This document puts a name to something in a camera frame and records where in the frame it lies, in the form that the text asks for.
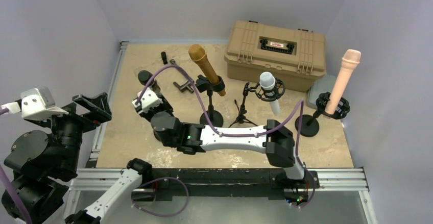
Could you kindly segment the black round-base mic stand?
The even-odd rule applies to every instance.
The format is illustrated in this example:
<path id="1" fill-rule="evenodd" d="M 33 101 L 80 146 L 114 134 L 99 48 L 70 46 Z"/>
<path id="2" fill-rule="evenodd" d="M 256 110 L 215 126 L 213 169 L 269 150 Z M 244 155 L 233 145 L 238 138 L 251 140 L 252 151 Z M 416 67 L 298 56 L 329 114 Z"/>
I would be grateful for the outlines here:
<path id="1" fill-rule="evenodd" d="M 206 117 L 205 117 L 205 115 L 207 114 L 210 121 L 212 122 L 212 124 L 215 127 L 222 127 L 224 124 L 223 116 L 219 111 L 216 111 L 214 109 L 214 106 L 212 103 L 212 96 L 213 96 L 213 93 L 216 92 L 217 88 L 214 87 L 209 82 L 208 78 L 206 78 L 203 75 L 198 75 L 198 78 L 196 79 L 195 87 L 198 89 L 198 91 L 200 93 L 206 91 L 207 96 L 208 96 L 208 100 L 209 100 L 209 104 L 208 104 L 206 112 L 203 112 L 202 115 L 200 116 L 200 123 L 205 124 L 205 125 L 208 124 Z"/>

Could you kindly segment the gold microphone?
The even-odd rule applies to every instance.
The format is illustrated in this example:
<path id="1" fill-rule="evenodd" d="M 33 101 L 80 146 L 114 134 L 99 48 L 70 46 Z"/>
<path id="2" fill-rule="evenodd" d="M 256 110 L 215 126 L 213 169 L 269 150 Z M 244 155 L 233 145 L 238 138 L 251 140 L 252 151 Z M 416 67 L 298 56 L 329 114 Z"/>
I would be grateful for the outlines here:
<path id="1" fill-rule="evenodd" d="M 199 44 L 193 44 L 189 47 L 188 54 L 191 60 L 196 63 L 202 70 L 209 82 L 216 87 L 219 96 L 225 96 L 225 85 L 220 76 L 218 76 L 210 64 L 206 50 Z"/>

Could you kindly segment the black microphone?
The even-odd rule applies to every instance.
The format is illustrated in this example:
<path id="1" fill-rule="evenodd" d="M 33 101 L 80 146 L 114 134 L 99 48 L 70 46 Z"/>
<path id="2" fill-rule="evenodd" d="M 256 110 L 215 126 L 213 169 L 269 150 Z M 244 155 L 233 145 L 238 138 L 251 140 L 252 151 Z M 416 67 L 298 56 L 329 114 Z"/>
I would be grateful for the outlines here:
<path id="1" fill-rule="evenodd" d="M 152 73 L 147 71 L 147 70 L 141 70 L 138 75 L 137 78 L 139 80 L 139 82 L 144 86 L 149 79 L 152 77 Z M 160 93 L 160 87 L 158 85 L 158 82 L 156 79 L 154 79 L 152 81 L 152 83 L 149 85 L 149 87 L 155 92 L 155 93 Z"/>

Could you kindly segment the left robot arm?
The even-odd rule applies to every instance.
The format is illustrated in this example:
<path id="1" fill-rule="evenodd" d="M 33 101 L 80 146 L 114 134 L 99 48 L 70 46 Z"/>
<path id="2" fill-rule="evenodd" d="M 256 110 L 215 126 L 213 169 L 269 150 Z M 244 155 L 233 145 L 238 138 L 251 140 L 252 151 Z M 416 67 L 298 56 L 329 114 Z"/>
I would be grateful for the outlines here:
<path id="1" fill-rule="evenodd" d="M 34 88 L 1 106 L 1 114 L 19 112 L 41 128 L 18 137 L 4 160 L 14 177 L 2 178 L 6 190 L 1 202 L 18 223 L 44 223 L 63 206 L 66 183 L 77 176 L 83 134 L 112 119 L 107 97 L 79 94 L 57 107 L 47 88 Z"/>

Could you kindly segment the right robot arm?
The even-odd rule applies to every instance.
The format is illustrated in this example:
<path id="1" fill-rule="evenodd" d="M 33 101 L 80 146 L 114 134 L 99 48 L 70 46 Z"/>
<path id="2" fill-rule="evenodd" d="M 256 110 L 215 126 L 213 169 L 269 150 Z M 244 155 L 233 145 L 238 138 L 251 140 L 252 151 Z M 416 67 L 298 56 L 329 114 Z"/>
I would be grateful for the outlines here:
<path id="1" fill-rule="evenodd" d="M 250 128 L 217 128 L 213 125 L 181 122 L 171 115 L 167 101 L 149 92 L 132 102 L 135 111 L 146 118 L 166 147 L 188 155 L 217 150 L 244 150 L 265 154 L 271 166 L 282 168 L 284 179 L 294 187 L 311 175 L 299 157 L 299 138 L 285 127 L 296 111 L 303 109 L 299 101 L 290 115 L 279 123 L 267 120 L 266 125 Z"/>

